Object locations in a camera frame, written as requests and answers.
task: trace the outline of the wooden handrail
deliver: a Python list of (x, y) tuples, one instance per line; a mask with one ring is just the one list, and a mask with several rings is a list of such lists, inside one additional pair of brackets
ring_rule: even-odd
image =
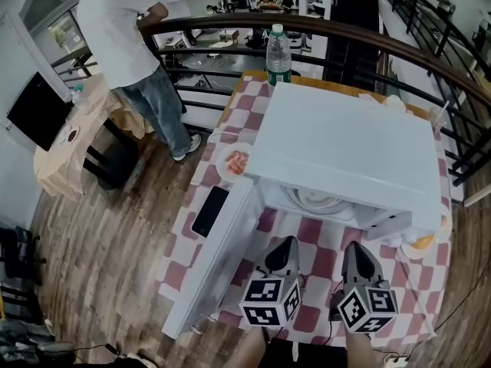
[(299, 15), (240, 12), (209, 15), (200, 18), (171, 19), (155, 25), (146, 26), (140, 30), (142, 35), (148, 38), (152, 35), (194, 28), (270, 28), (275, 23), (282, 23), (283, 28), (288, 31), (299, 31), (326, 37), (338, 36), (376, 47), (379, 50), (419, 65), (439, 75), (444, 80), (450, 81), (461, 90), (466, 91), (468, 95), (482, 104), (491, 106), (491, 97), (489, 97), (487, 92), (461, 74), (457, 69), (444, 64), (437, 58), (385, 35), (336, 21), (327, 21), (320, 18)]

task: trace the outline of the microwave door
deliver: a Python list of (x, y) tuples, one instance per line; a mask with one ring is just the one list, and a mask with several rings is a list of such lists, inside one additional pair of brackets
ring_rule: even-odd
[(216, 311), (264, 207), (252, 179), (243, 176), (233, 185), (163, 326), (166, 335), (176, 339)]

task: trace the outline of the staircase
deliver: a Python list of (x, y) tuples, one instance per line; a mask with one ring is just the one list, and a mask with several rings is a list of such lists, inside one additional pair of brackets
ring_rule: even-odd
[[(378, 0), (338, 0), (331, 20), (378, 32)], [(328, 81), (347, 84), (368, 91), (375, 90), (374, 80), (357, 77), (356, 71), (376, 73), (378, 52), (343, 38), (329, 38), (328, 59), (346, 64), (344, 73), (329, 70)]]

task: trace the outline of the black smartphone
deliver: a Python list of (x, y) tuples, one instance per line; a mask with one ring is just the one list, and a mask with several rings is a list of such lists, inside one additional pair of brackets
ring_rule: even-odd
[(198, 235), (208, 237), (209, 231), (212, 230), (216, 217), (218, 217), (228, 195), (229, 191), (226, 189), (218, 186), (212, 187), (205, 204), (194, 220), (193, 226), (191, 226), (191, 230)]

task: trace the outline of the bottle cap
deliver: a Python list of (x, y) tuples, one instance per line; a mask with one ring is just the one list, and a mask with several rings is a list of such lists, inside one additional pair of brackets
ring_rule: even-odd
[(276, 23), (273, 25), (273, 33), (281, 34), (283, 32), (283, 25), (280, 23)]

